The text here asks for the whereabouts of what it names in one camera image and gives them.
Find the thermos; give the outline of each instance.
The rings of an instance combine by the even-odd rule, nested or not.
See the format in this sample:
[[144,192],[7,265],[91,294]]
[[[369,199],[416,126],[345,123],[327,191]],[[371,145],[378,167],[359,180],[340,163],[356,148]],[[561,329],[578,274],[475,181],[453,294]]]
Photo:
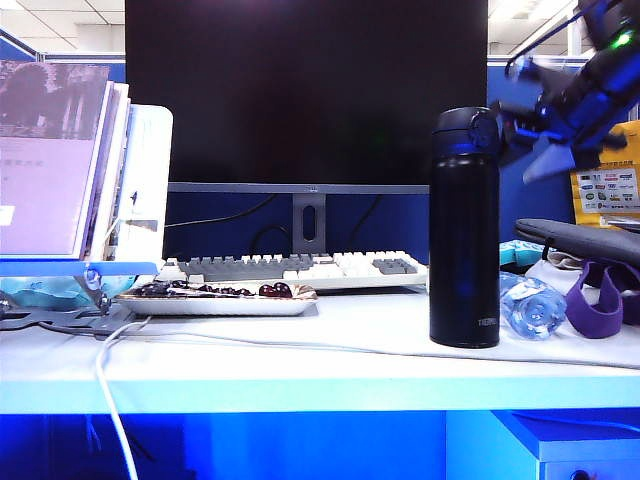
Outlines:
[[493,347],[500,327],[498,124],[486,108],[449,110],[432,144],[429,334],[452,347]]

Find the gray case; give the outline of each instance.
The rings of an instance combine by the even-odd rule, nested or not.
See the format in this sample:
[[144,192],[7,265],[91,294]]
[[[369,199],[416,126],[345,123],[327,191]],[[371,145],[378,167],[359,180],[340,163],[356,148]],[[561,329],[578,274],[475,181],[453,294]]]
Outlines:
[[516,233],[532,242],[549,245],[583,258],[609,258],[640,265],[640,234],[539,218],[516,221]]

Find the white desk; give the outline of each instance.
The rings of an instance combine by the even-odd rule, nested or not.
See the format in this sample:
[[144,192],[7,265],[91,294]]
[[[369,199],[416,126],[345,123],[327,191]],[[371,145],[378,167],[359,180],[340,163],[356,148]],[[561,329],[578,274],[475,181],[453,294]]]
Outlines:
[[[152,320],[145,328],[489,358],[620,357],[640,364],[637,327],[595,341],[564,325],[544,342],[517,339],[503,327],[500,345],[480,351],[436,345],[428,325],[428,297],[417,292],[323,296],[302,317]],[[39,327],[0,333],[0,413],[106,413],[93,369],[100,345]],[[639,371],[573,365],[123,340],[111,349],[106,374],[123,413],[640,406]]]

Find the purple fabric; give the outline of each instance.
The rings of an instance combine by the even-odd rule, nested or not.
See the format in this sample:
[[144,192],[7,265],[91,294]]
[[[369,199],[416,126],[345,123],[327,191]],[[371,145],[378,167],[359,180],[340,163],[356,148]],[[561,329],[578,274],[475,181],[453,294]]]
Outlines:
[[[587,284],[600,288],[596,305],[582,294]],[[587,338],[605,338],[620,331],[622,323],[640,324],[640,295],[622,297],[625,290],[640,290],[640,272],[612,260],[587,260],[582,275],[566,295],[567,318]]]

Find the white keyboard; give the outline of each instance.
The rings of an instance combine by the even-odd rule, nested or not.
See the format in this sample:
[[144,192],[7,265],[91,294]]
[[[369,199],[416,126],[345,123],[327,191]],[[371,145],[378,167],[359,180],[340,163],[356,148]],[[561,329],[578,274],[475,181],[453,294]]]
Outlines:
[[167,260],[157,280],[286,282],[316,290],[426,285],[428,268],[403,251],[201,257]]

